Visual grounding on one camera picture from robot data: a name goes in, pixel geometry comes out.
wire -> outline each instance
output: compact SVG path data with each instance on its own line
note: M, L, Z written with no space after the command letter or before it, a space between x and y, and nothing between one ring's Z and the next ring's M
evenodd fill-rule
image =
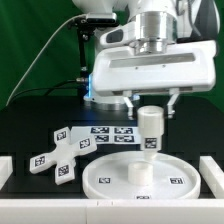
M44 96L48 96L52 91L54 91L54 88L67 85L69 83L77 83L77 81L76 80L67 80L67 81L64 81L64 82L60 82L57 85L53 86L52 88L49 88L49 90L44 94Z
M198 36L201 37L201 33L198 30L198 28L193 24L192 21L192 4L191 4L191 0L187 0L188 2L188 19L189 19L189 23L191 25L192 30L194 31L194 33Z
M33 91L43 91L43 90L47 90L47 91L49 91L49 90L51 90L51 92L53 91L53 90L66 90L66 89L82 89L82 86L76 86L76 87L46 87L46 88L34 88L34 89L27 89L27 90L24 90L24 91L21 91L21 92L19 92L19 93L17 93L17 94L15 94L13 97L12 97L12 99L10 100L10 102L9 102L9 104L11 103L11 102L13 102L18 96L20 96L20 95L23 95L23 94L25 94L25 93L28 93L28 92L33 92Z
M52 39L56 36L56 34L65 26L67 25L69 22L74 21L75 19L79 18L79 17L83 17L85 16L85 14L82 15L78 15L78 16L74 16L70 19L68 19L66 22L64 22L53 34L52 36L49 38L49 40L47 41L47 43L44 45L44 47L41 49L41 51L39 52L39 54L36 56L36 58L34 59L34 61L31 63L31 65L29 66L29 68L27 69L27 71L25 72L25 74L22 76L22 78L20 79L20 81L18 82L18 84L16 85L16 87L13 89L12 93L10 94L6 106L9 105L11 99L13 98L14 94L16 93L16 91L18 90L18 88L20 87L20 85L22 84L22 82L24 81L24 79L28 76L29 72L31 71L31 69L33 68L33 66L35 65L35 63L37 62L37 60L40 58L40 56L42 55L42 53L44 52L44 50L48 47L48 45L50 44L50 42L52 41Z
M182 1L182 0L177 0L176 1L176 12L177 12L177 15L178 16L182 16L185 13L185 10L184 9L180 12L180 8L179 8L179 2L180 1Z
M178 16L182 16L184 15L185 13L185 10L182 10L180 12L179 10L179 2L181 0L177 0L176 1L176 12L177 12L177 15ZM189 20L189 23L190 23L190 26L193 30L193 32L198 36L198 37L201 37L201 33L200 31L198 30L198 28L193 24L193 21L192 21L192 4L195 2L195 0L187 0L187 5L188 5L188 20Z

white cable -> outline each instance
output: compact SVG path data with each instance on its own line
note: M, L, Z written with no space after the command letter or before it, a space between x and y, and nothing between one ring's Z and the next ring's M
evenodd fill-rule
M66 22L64 22L53 34L52 36L49 38L49 40L47 41L47 43L44 45L44 47L42 48L42 50L39 52L39 54L36 56L36 58L34 59L34 61L32 62L32 64L30 65L30 67L27 69L27 71L25 72L25 74L23 75L23 77L20 79L20 81L18 82L18 84L16 85L16 87L13 89L12 93L10 94L6 106L9 105L11 99L13 98L14 94L16 93L16 91L18 90L18 88L20 87L20 85L22 84L22 82L24 81L24 79L28 76L29 72L31 71L31 69L33 68L33 66L35 65L35 63L37 62L37 60L40 58L40 56L42 55L42 53L44 52L44 50L48 47L48 45L50 44L50 42L52 41L52 39L56 36L56 34L65 26L67 25L67 23L73 21L74 19L77 19L79 17L83 17L85 16L85 14L82 15L78 15L78 16L74 16L70 19L68 19Z

white block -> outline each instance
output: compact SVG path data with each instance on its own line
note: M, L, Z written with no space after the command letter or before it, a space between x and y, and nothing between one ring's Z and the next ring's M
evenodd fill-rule
M12 157L2 156L0 157L0 190L8 180L12 173Z
M224 173L211 156L200 157L199 171L214 196L224 198Z

white puzzle piece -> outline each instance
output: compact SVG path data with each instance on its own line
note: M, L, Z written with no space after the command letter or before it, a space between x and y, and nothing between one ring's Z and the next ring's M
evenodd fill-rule
M140 144L141 137L137 127L87 126L72 127L71 140L76 142L87 135L94 135L96 144Z
M56 148L51 153L44 153L30 159L30 172L33 174L44 171L57 164L55 169L55 182L57 185L75 179L74 157L83 156L97 149L93 135L71 144L69 128L54 132Z

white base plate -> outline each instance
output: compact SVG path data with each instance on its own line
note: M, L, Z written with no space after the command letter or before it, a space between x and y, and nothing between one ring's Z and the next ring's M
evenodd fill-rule
M121 152L101 157L83 172L83 189L91 199L198 198L201 179L188 163L158 153L153 162L152 186L128 181L128 165L144 161L144 152Z

